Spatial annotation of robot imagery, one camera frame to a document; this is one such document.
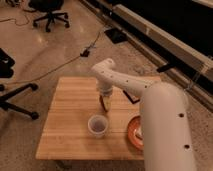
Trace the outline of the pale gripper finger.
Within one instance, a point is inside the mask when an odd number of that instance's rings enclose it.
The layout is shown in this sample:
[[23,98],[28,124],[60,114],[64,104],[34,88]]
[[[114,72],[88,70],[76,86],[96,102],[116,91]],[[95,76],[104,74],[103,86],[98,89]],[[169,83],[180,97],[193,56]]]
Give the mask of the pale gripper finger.
[[104,99],[103,99],[102,96],[99,97],[99,101],[100,101],[100,104],[101,104],[101,106],[103,107],[103,109],[106,110],[106,108],[105,108],[105,103],[104,103]]
[[111,96],[106,97],[106,109],[110,110],[111,109],[111,104],[112,104],[112,98]]

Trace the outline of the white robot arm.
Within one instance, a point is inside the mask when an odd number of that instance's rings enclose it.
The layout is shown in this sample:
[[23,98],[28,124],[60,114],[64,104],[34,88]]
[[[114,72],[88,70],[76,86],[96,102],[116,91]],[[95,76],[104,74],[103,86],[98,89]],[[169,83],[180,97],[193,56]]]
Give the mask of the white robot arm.
[[140,99],[144,163],[146,171],[197,171],[187,117],[188,97],[175,85],[115,71],[107,58],[91,71],[102,96],[113,86]]

